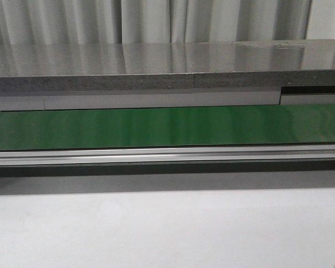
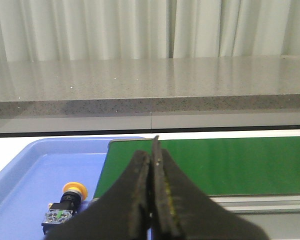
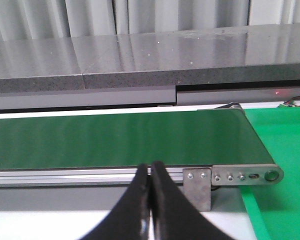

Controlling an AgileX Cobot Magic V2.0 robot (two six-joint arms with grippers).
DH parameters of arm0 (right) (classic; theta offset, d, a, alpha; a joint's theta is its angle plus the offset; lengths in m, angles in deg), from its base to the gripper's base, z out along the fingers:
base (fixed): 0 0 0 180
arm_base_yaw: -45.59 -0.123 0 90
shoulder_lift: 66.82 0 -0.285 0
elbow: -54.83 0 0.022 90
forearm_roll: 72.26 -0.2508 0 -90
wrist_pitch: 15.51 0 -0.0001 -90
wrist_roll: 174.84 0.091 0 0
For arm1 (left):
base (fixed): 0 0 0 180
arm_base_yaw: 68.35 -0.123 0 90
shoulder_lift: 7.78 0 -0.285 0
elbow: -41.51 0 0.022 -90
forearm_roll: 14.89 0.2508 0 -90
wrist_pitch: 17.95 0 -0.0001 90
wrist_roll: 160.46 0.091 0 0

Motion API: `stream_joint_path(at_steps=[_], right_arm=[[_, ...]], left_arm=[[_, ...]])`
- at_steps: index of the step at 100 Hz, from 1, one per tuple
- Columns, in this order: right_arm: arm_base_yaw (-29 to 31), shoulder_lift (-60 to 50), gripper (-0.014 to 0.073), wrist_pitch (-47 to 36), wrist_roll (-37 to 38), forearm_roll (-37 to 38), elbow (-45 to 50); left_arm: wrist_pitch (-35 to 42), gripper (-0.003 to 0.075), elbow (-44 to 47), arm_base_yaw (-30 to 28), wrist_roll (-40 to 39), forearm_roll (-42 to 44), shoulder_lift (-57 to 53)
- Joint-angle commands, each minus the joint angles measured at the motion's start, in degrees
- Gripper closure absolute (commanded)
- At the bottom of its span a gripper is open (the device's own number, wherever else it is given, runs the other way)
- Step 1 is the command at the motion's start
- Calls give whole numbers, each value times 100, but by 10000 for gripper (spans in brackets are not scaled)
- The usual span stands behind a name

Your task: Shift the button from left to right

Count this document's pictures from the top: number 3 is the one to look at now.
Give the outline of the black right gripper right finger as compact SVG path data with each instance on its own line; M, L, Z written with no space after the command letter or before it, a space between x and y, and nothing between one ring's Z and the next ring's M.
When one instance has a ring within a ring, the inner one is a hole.
M163 162L151 165L151 207L156 240L231 240L187 200Z

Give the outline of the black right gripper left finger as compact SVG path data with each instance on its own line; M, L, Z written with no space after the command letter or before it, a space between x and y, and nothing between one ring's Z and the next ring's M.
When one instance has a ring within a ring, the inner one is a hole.
M150 207L148 166L140 164L128 188L109 214L83 240L147 240Z

